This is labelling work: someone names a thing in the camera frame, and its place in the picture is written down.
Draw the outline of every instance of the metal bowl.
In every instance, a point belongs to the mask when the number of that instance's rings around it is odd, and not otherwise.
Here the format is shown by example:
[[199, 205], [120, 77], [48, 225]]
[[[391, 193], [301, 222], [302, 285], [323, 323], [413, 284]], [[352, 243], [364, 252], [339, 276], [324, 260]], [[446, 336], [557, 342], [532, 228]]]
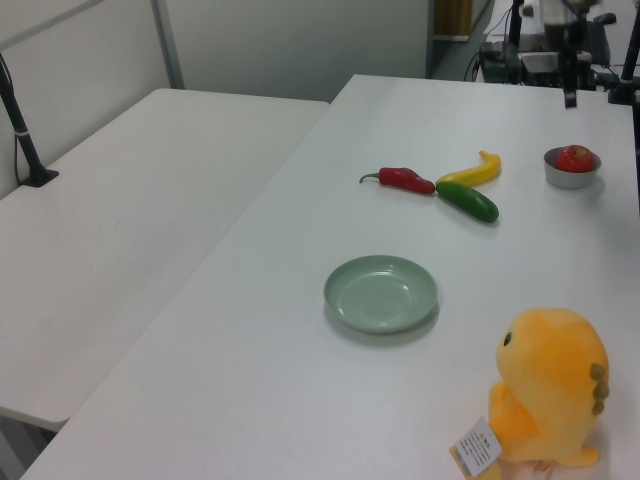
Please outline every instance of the metal bowl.
[[544, 174], [547, 178], [547, 182], [555, 185], [556, 187], [569, 189], [584, 188], [591, 185], [596, 178], [598, 169], [600, 168], [600, 166], [602, 166], [600, 157], [595, 153], [593, 154], [593, 170], [591, 170], [590, 172], [565, 172], [563, 170], [558, 170], [555, 167], [558, 153], [560, 152], [560, 150], [562, 150], [562, 148], [563, 147], [552, 148], [544, 154]]

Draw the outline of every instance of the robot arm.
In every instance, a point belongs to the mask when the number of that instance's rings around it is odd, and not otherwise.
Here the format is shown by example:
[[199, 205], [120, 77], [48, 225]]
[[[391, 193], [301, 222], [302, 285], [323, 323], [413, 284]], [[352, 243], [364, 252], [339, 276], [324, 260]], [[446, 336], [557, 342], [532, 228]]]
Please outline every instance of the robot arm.
[[545, 36], [551, 49], [558, 51], [565, 108], [577, 105], [577, 51], [584, 40], [585, 15], [598, 2], [599, 0], [540, 0]]

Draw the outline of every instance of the red chili pepper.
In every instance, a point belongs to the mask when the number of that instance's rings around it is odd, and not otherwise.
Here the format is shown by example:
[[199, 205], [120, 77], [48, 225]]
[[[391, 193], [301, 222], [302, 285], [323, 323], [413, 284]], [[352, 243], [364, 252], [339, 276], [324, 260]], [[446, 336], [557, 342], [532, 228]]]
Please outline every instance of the red chili pepper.
[[360, 183], [365, 178], [377, 178], [381, 185], [389, 185], [426, 195], [431, 195], [436, 191], [436, 186], [433, 183], [422, 178], [410, 168], [381, 168], [378, 173], [362, 177]]

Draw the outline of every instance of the green cucumber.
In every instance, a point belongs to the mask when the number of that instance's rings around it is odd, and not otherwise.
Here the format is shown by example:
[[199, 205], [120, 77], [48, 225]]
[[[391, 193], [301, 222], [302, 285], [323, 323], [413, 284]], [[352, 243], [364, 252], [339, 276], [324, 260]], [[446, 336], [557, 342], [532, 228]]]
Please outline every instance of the green cucumber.
[[478, 220], [493, 223], [498, 219], [499, 212], [496, 204], [471, 187], [454, 182], [438, 182], [436, 190], [438, 196]]

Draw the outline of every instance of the toy fruit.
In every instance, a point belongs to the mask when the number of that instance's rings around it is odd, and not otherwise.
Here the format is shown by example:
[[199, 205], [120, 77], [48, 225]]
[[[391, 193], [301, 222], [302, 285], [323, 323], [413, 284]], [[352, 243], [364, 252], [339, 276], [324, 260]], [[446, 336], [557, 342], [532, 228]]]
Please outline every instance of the toy fruit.
[[598, 334], [577, 313], [521, 313], [497, 351], [502, 380], [491, 389], [489, 425], [510, 462], [568, 466], [598, 461], [584, 445], [609, 395], [609, 363]]
[[491, 180], [500, 173], [502, 166], [500, 155], [482, 150], [480, 156], [484, 161], [482, 165], [444, 175], [436, 181], [436, 185], [440, 182], [455, 182], [466, 185], [467, 187], [473, 187]]
[[593, 154], [581, 145], [569, 145], [558, 153], [555, 167], [571, 173], [586, 173], [593, 170]]

